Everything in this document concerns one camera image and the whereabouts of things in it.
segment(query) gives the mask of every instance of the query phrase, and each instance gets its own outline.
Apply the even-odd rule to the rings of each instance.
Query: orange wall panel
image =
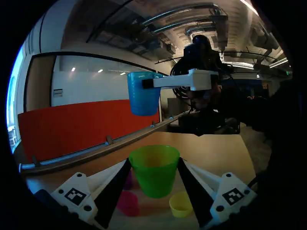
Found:
[[[152,122],[158,112],[139,117],[131,113],[129,100],[112,100],[61,105],[18,115],[21,141],[32,162],[53,159],[125,136]]]

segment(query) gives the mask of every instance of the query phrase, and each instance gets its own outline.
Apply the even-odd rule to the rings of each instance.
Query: white bracket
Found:
[[[153,87],[162,87],[169,89],[174,87],[191,87],[192,91],[211,89],[211,75],[217,75],[218,72],[208,70],[190,69],[189,74],[168,76],[153,79]]]

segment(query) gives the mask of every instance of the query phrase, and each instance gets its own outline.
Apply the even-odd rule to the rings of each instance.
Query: ceiling light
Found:
[[[279,60],[279,61],[277,61],[277,62],[275,62],[275,63],[269,65],[269,67],[270,67],[270,68],[273,68],[273,67],[275,67],[275,66],[279,66],[280,64],[285,63],[285,62],[287,62],[287,61],[288,61],[287,58],[283,58],[283,59],[281,59],[281,60]]]
[[[242,3],[244,3],[248,8],[250,8],[256,15],[259,16],[258,12],[255,10],[254,7],[252,7],[247,1],[245,0],[240,0]]]
[[[222,61],[224,64],[232,65],[233,67],[240,67],[245,69],[254,69],[253,64],[249,64],[246,62],[232,62],[232,61]]]

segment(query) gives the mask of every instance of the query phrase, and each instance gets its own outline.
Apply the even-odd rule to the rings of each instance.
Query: person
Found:
[[[208,44],[202,35],[198,35],[197,40]],[[217,59],[212,59],[213,56],[214,52],[205,50],[201,55],[204,63],[202,67],[221,66]],[[299,197],[295,198],[293,195],[300,184],[297,175],[301,171],[299,159],[302,154],[296,151],[302,143],[302,137],[297,134],[303,124],[302,90],[299,82],[296,79],[284,81],[278,91],[268,99],[256,97],[250,100],[243,97],[239,90],[220,89],[217,83],[212,84],[206,97],[204,93],[188,89],[186,94],[193,99],[196,109],[217,109],[225,117],[234,117],[252,129],[263,132],[272,140],[268,167],[253,181],[257,182],[257,198],[244,211],[213,229],[247,226],[260,229],[264,223],[267,228],[284,224],[283,227],[295,225],[292,221],[281,220],[295,220],[296,215],[302,212],[302,206],[299,202],[296,203]]]

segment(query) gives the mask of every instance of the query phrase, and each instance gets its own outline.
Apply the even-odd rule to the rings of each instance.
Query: exposed duct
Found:
[[[198,18],[189,18],[182,21],[178,21],[175,23],[171,23],[168,25],[165,25],[164,27],[161,27],[159,29],[156,29],[153,31],[153,34],[159,34],[167,30],[171,30],[180,26],[186,26],[186,25],[192,25],[197,23],[205,23],[205,22],[215,22],[215,21],[228,21],[228,17],[226,15],[221,16],[205,16],[205,17],[198,17]]]
[[[211,31],[216,31],[215,25],[214,24],[209,24],[209,25],[202,25],[202,26],[195,26],[195,27],[189,27],[186,31],[185,34],[190,37],[194,33],[201,33],[201,32],[211,32]]]
[[[218,15],[220,15],[221,12],[223,11],[218,5],[216,5],[214,3],[202,3],[202,4],[196,4],[196,5],[186,5],[186,6],[181,6],[179,8],[175,8],[175,9],[166,11],[164,13],[158,14],[158,15],[144,21],[141,24],[143,26],[147,26],[147,25],[152,24],[153,22],[155,22],[155,21],[157,21],[161,18],[166,18],[166,17],[172,16],[174,14],[183,13],[183,12],[187,12],[187,11],[190,11],[190,10],[198,10],[198,9],[213,9],[215,12],[218,13]]]

